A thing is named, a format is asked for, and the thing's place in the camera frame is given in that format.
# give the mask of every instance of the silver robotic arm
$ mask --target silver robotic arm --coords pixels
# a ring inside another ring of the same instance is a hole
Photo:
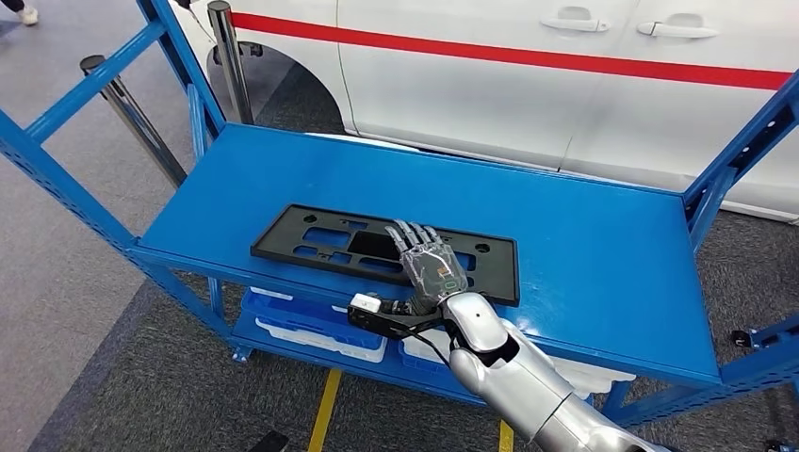
[[[449,368],[463,386],[494,408],[514,431],[545,452],[668,452],[616,426],[572,394],[547,355],[500,319],[480,294],[444,302],[457,345]]]
[[[433,228],[397,225],[386,230],[416,294],[406,303],[359,294],[348,309],[351,323],[395,338],[419,337],[443,323],[451,338],[448,365],[458,381],[545,452],[669,452],[572,394],[574,387],[541,349],[500,319],[482,295],[466,291],[463,268]]]

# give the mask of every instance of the rectangular slot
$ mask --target rectangular slot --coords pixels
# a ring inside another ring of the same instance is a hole
[[[343,252],[334,252],[330,257],[330,262],[334,264],[349,264],[352,256]]]
[[[349,252],[380,257],[390,261],[398,261],[400,254],[394,246],[394,240],[386,234],[375,234],[369,231],[358,231],[352,238]]]
[[[342,218],[342,219],[341,219],[341,223],[342,223],[342,224],[346,224],[347,226],[349,226],[349,227],[350,227],[350,229],[358,229],[358,230],[361,230],[361,229],[366,229],[366,228],[367,228],[367,226],[368,226],[368,225],[367,225],[366,223],[364,223],[363,221],[355,221],[355,220],[353,220],[353,219],[343,219],[343,218]]]
[[[328,245],[336,248],[344,248],[347,245],[347,240],[350,239],[350,233],[344,231],[336,231],[333,229],[325,228],[308,228],[302,240],[306,242],[319,243],[320,245]]]
[[[474,254],[455,251],[455,257],[458,258],[458,262],[461,263],[461,266],[466,271],[474,271],[475,267],[477,267],[477,257]]]
[[[402,272],[402,265],[400,265],[400,263],[384,261],[382,259],[372,259],[371,257],[362,257],[361,260],[358,261],[358,264],[370,270],[381,271],[383,273]]]
[[[297,248],[294,249],[294,254],[298,256],[316,256],[317,249],[314,247],[306,247],[304,245],[299,245]]]

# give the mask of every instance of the car door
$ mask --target car door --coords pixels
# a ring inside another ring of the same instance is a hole
[[[563,169],[682,190],[799,65],[795,0],[641,0]],[[729,192],[747,213],[799,215],[799,136]]]
[[[360,135],[557,168],[637,0],[341,0]]]

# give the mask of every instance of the metal stanchion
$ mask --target metal stanchion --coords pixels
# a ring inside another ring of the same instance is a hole
[[[84,75],[89,75],[106,58],[102,55],[92,55],[80,61],[80,69]],[[180,186],[186,179],[186,172],[167,147],[167,144],[153,127],[139,104],[131,96],[122,83],[120,77],[114,78],[102,91],[103,98],[108,101],[114,112],[141,143],[145,151],[153,158],[161,172],[167,176],[173,186]]]
[[[252,124],[253,111],[250,108],[250,96],[247,94],[244,70],[238,54],[236,31],[231,23],[230,4],[221,0],[209,3],[208,15],[214,28],[214,36],[217,38],[227,90],[230,92],[230,100],[238,116],[236,119],[245,124]]]

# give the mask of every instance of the shoe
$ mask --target shoe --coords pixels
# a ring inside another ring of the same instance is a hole
[[[35,25],[39,22],[39,12],[32,7],[23,8],[17,15],[20,16],[20,22],[27,26]]]

